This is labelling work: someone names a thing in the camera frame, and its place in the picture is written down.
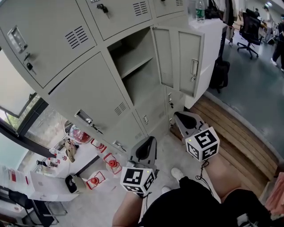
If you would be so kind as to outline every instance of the white floor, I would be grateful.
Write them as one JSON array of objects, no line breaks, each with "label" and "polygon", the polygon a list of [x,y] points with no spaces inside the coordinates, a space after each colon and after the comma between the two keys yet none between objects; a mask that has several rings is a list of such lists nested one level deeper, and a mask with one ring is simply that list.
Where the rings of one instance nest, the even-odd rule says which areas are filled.
[{"label": "white floor", "polygon": [[[171,176],[172,167],[180,168],[183,173],[190,179],[195,179],[196,175],[200,174],[201,164],[191,157],[187,152],[185,145],[174,137],[172,134],[165,135],[158,141],[156,166],[160,170],[157,179],[150,187],[152,194],[148,198],[148,206],[161,195],[163,186],[170,188],[178,188],[177,181]],[[81,177],[88,177],[96,170],[105,168],[105,163],[99,159],[85,172]],[[212,187],[206,171],[203,172],[203,177]],[[68,214],[58,218],[58,227],[109,227],[112,223],[113,215],[121,204],[125,189],[119,185],[110,193],[94,192],[91,194],[81,194],[73,201],[64,203]]]}]

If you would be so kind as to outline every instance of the tiled floor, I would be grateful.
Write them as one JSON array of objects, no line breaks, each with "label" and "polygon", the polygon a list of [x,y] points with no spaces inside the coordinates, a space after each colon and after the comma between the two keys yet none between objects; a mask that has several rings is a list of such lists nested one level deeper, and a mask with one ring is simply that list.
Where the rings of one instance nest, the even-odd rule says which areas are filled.
[{"label": "tiled floor", "polygon": [[[191,157],[184,145],[171,134],[165,135],[158,141],[158,159],[156,166],[160,170],[158,178],[150,187],[152,192],[148,198],[148,206],[161,195],[164,185],[170,188],[178,188],[177,181],[171,176],[171,168],[180,168],[190,179],[195,179],[200,174],[201,164]],[[105,168],[102,160],[98,160],[82,177],[88,177],[98,169]],[[207,173],[204,171],[203,177],[209,182]],[[115,179],[117,187],[109,192],[92,192],[81,194],[73,201],[64,203],[68,214],[59,218],[59,227],[109,227],[112,217],[121,204],[126,191],[119,185],[119,179]]]},{"label": "tiled floor", "polygon": [[280,58],[275,67],[270,62],[275,46],[255,46],[259,58],[249,52],[237,52],[237,42],[246,44],[235,32],[233,46],[226,41],[223,60],[229,61],[229,83],[221,94],[208,89],[215,97],[234,109],[270,142],[284,158],[284,74],[280,71]]}]

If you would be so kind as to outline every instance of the black office chair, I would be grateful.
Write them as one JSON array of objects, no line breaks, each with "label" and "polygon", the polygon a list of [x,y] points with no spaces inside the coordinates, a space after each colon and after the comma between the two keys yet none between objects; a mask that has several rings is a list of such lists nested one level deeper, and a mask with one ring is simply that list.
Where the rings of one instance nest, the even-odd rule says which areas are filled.
[{"label": "black office chair", "polygon": [[[12,200],[13,202],[19,204],[20,206],[22,206],[26,213],[28,218],[30,219],[30,221],[32,222],[32,226],[44,226],[44,227],[49,227],[51,225],[56,225],[58,224],[58,220],[56,219],[56,216],[64,216],[67,214],[67,211],[65,210],[65,208],[63,207],[65,214],[62,215],[54,215],[51,210],[45,205],[44,201],[37,201],[37,200],[31,200],[29,199],[25,194],[22,194],[20,192],[14,192],[12,190],[9,190],[8,192],[8,196],[9,199]],[[39,223],[35,223],[31,216],[30,213],[28,212],[29,209],[32,209],[35,212],[36,216],[38,217],[39,221],[41,222]]]},{"label": "black office chair", "polygon": [[251,44],[255,44],[255,45],[260,45],[261,43],[261,39],[258,39],[258,29],[260,27],[260,20],[258,20],[256,18],[256,14],[254,12],[252,12],[251,10],[248,10],[245,12],[243,12],[243,18],[244,18],[244,25],[241,27],[240,30],[240,35],[248,41],[248,45],[242,44],[242,43],[237,43],[237,45],[239,46],[242,45],[243,47],[239,47],[237,49],[237,51],[239,51],[239,49],[246,49],[249,51],[250,53],[250,59],[252,59],[252,52],[256,54],[256,57],[258,58],[258,53],[256,53],[251,47]]}]

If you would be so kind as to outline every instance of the sneaker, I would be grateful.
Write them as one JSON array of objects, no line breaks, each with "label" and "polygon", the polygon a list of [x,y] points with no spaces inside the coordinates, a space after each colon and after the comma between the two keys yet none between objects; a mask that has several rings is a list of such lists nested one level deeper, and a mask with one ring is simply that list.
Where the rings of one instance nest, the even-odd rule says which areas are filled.
[{"label": "sneaker", "polygon": [[270,60],[271,60],[273,65],[277,66],[277,63],[272,58]]},{"label": "sneaker", "polygon": [[184,177],[183,173],[178,168],[172,168],[171,172],[172,172],[173,177],[177,179],[178,182],[181,178]]},{"label": "sneaker", "polygon": [[167,187],[167,186],[164,186],[164,187],[162,188],[162,194],[165,194],[165,193],[167,193],[167,192],[169,192],[169,191],[171,191],[171,189],[170,189],[169,187]]}]

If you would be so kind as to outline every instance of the motion capture device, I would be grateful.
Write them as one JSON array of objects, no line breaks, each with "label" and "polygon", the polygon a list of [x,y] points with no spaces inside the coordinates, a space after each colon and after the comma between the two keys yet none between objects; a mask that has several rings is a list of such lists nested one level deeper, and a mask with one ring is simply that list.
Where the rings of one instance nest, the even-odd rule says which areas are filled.
[{"label": "motion capture device", "polygon": [[132,149],[126,167],[122,168],[120,184],[129,192],[147,193],[154,179],[157,178],[157,141],[147,137]]},{"label": "motion capture device", "polygon": [[220,140],[213,127],[209,127],[195,113],[175,112],[174,119],[184,137],[186,150],[200,162],[219,152]]}]

